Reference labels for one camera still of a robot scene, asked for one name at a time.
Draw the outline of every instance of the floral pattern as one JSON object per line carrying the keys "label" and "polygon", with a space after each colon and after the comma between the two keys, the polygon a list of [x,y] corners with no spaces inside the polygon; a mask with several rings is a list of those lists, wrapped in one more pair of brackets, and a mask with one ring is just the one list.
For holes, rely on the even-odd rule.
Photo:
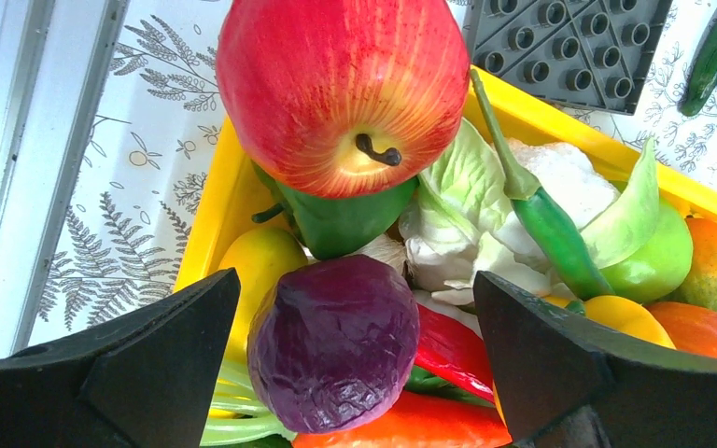
{"label": "floral pattern", "polygon": [[[471,0],[449,2],[462,20]],[[171,291],[224,118],[215,48],[229,6],[131,2],[31,344]],[[715,11],[717,0],[673,2],[633,117],[560,108],[634,148],[656,136],[661,162],[717,190],[717,94],[696,117],[678,111],[701,38],[685,30],[703,29]]]}

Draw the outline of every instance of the gray plastic tray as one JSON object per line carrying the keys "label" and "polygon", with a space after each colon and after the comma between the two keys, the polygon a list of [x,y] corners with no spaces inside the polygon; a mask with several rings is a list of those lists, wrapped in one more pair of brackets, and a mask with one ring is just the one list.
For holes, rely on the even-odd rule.
{"label": "gray plastic tray", "polygon": [[476,0],[473,63],[550,103],[633,115],[671,0]]}

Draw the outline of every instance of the purple cabbage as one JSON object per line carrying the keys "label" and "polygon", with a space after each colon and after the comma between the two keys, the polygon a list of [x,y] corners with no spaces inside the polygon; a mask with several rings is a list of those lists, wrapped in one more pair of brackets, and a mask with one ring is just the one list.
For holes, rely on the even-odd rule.
{"label": "purple cabbage", "polygon": [[323,434],[383,415],[414,365],[419,312],[405,279],[353,255],[281,277],[252,323],[257,397],[289,430]]}

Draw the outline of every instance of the yellow bin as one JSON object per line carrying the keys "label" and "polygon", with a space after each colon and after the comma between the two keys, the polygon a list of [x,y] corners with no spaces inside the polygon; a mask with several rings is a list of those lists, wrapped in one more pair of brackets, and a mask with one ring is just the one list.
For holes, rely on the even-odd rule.
{"label": "yellow bin", "polygon": [[[606,178],[628,179],[639,156],[637,151],[492,75],[482,71],[480,74],[507,137],[530,145],[568,142],[586,153],[595,169]],[[486,141],[491,141],[472,89],[469,89],[463,115],[481,131]],[[717,221],[717,192],[664,165],[658,166],[658,182],[664,197],[684,215]],[[214,273],[232,241],[257,226],[251,222],[251,215],[273,204],[270,194],[255,177],[232,124],[226,119],[175,290]],[[282,217],[261,225],[287,227]]]}

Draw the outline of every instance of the metal bar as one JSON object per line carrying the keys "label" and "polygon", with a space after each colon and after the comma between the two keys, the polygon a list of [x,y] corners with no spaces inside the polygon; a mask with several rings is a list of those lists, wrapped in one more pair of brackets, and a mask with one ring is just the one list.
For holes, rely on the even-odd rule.
{"label": "metal bar", "polygon": [[32,2],[50,14],[47,28],[23,28],[46,37],[1,195],[0,357],[28,344],[127,3]]}

